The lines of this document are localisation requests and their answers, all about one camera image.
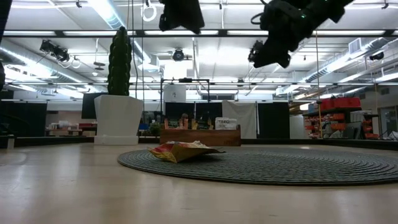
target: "ceiling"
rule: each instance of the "ceiling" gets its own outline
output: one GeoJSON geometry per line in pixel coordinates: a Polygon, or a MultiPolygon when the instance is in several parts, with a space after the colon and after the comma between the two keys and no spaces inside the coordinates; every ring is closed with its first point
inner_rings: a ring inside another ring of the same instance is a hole
{"type": "MultiPolygon", "coordinates": [[[[163,7],[159,2],[152,1],[157,15],[150,22],[142,20],[141,6],[144,1],[134,1],[134,10],[127,7],[129,1],[114,0],[116,9],[125,21],[128,21],[128,29],[159,29],[159,17],[163,7]]],[[[88,5],[86,1],[80,1],[82,8],[77,8],[73,0],[13,0],[12,9],[7,22],[6,30],[106,30],[107,23],[101,16],[88,5]],[[49,6],[62,6],[58,9],[43,9],[49,6]]],[[[224,8],[219,9],[219,0],[200,0],[204,29],[258,29],[252,25],[250,19],[253,15],[262,12],[263,5],[260,0],[223,0],[224,8]]],[[[357,0],[353,5],[346,7],[346,14],[339,23],[326,21],[321,25],[322,29],[398,29],[398,0],[388,0],[390,7],[381,9],[384,1],[357,0]]],[[[145,15],[152,15],[151,9],[145,11],[145,15]]],[[[105,82],[108,69],[95,72],[93,62],[103,62],[108,66],[108,52],[111,38],[100,38],[98,41],[98,55],[96,52],[96,39],[92,38],[8,38],[10,42],[17,44],[31,52],[41,55],[56,63],[51,56],[44,55],[40,45],[44,39],[65,47],[71,55],[76,56],[81,62],[79,68],[68,69],[94,82],[105,82]]],[[[278,65],[268,65],[262,68],[252,69],[248,62],[250,48],[256,40],[265,40],[259,37],[196,37],[198,44],[197,60],[199,61],[200,78],[209,78],[215,82],[231,82],[238,78],[252,82],[299,82],[308,71],[321,66],[327,60],[333,58],[348,48],[348,44],[356,37],[337,38],[311,38],[304,40],[298,51],[292,53],[290,66],[280,68],[278,65]]],[[[163,38],[136,38],[143,46],[146,53],[157,55],[168,63],[169,52],[175,49],[183,49],[185,54],[193,55],[193,41],[191,37],[163,37],[163,38]]],[[[396,48],[388,48],[385,51],[386,60],[395,58],[396,48]]],[[[371,62],[372,66],[380,62],[371,62]]],[[[336,72],[344,72],[352,75],[366,69],[368,63],[359,58],[356,63],[351,63],[336,72]]],[[[148,80],[160,80],[158,73],[146,72],[145,76],[151,76],[148,80]]],[[[188,76],[193,77],[192,69],[188,76]]],[[[260,89],[275,89],[277,86],[260,86],[260,89]]]]}

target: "cactus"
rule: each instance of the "cactus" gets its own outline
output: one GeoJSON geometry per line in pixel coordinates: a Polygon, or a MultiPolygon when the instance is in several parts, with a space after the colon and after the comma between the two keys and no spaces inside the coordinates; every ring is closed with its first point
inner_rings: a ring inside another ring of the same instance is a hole
{"type": "Polygon", "coordinates": [[[120,27],[113,37],[110,50],[108,93],[129,96],[132,47],[126,28],[120,27]]]}

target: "wooden crate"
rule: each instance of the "wooden crate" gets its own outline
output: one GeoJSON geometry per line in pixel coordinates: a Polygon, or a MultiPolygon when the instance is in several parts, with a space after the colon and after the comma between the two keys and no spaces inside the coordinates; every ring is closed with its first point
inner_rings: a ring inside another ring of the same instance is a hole
{"type": "Polygon", "coordinates": [[[241,128],[238,125],[237,130],[162,129],[160,143],[168,141],[200,141],[207,146],[241,146],[241,128]]]}

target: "round rug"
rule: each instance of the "round rug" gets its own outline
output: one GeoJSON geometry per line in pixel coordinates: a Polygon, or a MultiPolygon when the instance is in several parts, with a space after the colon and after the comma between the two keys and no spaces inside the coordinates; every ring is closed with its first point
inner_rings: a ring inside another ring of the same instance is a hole
{"type": "Polygon", "coordinates": [[[165,162],[149,151],[121,154],[119,163],[174,177],[264,185],[367,185],[398,182],[398,159],[308,149],[224,147],[183,161],[165,162]]]}

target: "potted plant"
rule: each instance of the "potted plant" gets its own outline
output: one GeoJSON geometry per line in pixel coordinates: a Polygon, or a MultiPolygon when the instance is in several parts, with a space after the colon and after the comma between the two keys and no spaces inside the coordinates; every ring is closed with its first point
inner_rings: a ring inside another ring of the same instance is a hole
{"type": "Polygon", "coordinates": [[[136,145],[143,102],[129,96],[132,47],[127,30],[113,37],[109,55],[108,95],[95,98],[95,144],[136,145]]]}

